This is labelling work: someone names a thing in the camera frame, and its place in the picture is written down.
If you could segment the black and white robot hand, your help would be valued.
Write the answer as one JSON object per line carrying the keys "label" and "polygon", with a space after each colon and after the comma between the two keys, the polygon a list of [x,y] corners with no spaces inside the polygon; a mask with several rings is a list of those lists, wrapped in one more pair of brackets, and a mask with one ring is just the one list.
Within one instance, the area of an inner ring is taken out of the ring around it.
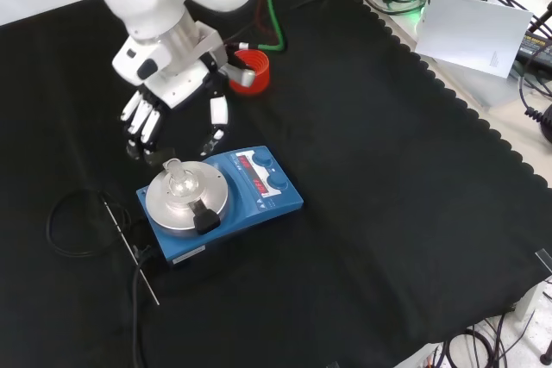
{"label": "black and white robot hand", "polygon": [[229,125],[224,85],[232,80],[249,87],[256,78],[249,65],[228,55],[214,28],[194,21],[189,13],[155,38],[138,41],[129,37],[112,65],[121,78],[136,87],[120,115],[127,154],[149,165],[173,156],[172,149],[158,148],[169,112],[203,92],[210,99],[211,131],[199,155],[212,154]]}

